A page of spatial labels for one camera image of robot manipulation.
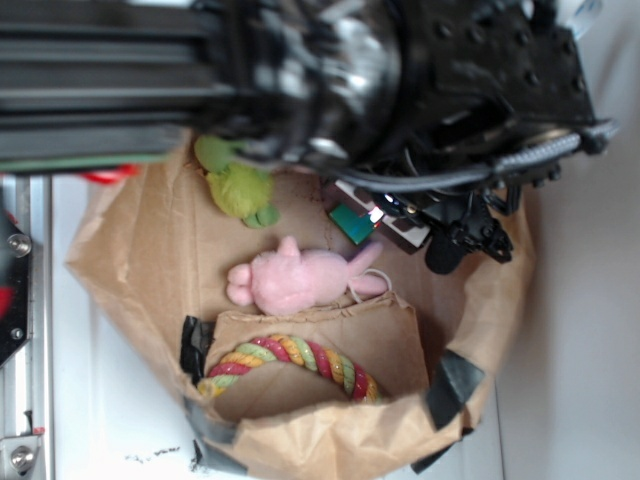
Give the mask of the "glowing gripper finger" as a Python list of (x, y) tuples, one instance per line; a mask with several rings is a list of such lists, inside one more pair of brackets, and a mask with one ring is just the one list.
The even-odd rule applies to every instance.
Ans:
[(409, 254), (419, 250), (427, 240), (428, 226), (416, 226), (405, 218), (386, 213), (369, 193), (342, 180), (332, 182), (332, 209), (339, 204), (348, 206), (359, 215), (368, 214), (376, 224), (373, 234), (384, 235)]

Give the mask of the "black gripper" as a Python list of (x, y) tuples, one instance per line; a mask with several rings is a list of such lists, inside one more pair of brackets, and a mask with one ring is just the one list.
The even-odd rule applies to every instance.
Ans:
[(400, 156), (417, 181), (400, 199), (429, 227), (426, 264), (454, 271), (482, 252), (506, 263), (501, 218), (522, 188), (560, 177), (563, 158), (600, 151), (576, 41), (552, 1), (432, 1), (425, 112)]

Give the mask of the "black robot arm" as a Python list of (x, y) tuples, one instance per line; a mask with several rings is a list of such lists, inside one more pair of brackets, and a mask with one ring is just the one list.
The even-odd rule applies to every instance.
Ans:
[(521, 187), (615, 126), (553, 1), (2, 3), (3, 173), (152, 162), (185, 128), (368, 191), (447, 274), (507, 262)]

